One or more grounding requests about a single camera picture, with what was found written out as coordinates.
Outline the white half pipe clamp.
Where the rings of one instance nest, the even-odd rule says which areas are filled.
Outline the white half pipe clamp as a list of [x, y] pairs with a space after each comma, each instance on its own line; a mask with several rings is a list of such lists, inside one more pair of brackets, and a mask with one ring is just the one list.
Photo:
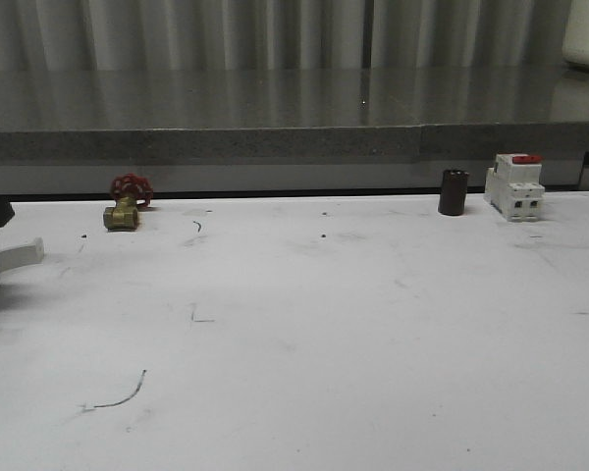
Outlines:
[[0, 250], [0, 273], [27, 265], [39, 264], [45, 255], [41, 237], [21, 245]]

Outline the dark brown cylindrical coupling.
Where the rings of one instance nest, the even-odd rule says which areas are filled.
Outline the dark brown cylindrical coupling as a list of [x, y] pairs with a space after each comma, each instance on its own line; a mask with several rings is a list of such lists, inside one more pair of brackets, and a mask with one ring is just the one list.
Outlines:
[[443, 172], [438, 212], [446, 216], [464, 213], [469, 174], [464, 170], [447, 169]]

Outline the white container on counter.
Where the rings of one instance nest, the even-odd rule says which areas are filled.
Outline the white container on counter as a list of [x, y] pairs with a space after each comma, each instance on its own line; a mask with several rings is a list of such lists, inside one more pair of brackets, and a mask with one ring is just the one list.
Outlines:
[[589, 69], [589, 0], [572, 0], [562, 42], [563, 59]]

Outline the white circuit breaker red switch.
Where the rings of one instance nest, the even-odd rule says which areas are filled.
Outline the white circuit breaker red switch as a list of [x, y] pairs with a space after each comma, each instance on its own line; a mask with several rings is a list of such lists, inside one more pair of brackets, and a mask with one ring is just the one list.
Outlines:
[[487, 171], [484, 199], [509, 222], [539, 219], [545, 188], [539, 183], [542, 157], [499, 153]]

